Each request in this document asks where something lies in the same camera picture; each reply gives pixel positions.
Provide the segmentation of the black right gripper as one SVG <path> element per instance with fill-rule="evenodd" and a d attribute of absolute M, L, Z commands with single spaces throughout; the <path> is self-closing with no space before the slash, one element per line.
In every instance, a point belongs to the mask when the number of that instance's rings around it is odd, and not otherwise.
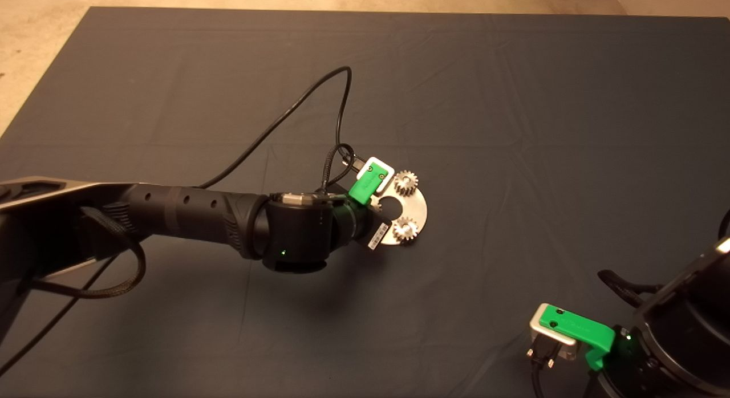
<path fill-rule="evenodd" d="M 617 326 L 615 341 L 604 357 L 604 367 L 592 371 L 586 397 L 659 397 L 659 361 L 637 328 Z"/>

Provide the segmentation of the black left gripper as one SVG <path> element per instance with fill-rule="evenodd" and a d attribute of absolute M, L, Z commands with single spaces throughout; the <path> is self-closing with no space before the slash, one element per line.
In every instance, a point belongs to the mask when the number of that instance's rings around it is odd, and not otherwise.
<path fill-rule="evenodd" d="M 354 242 L 371 251 L 380 246 L 393 224 L 375 209 L 359 205 L 355 208 L 355 221 Z"/>

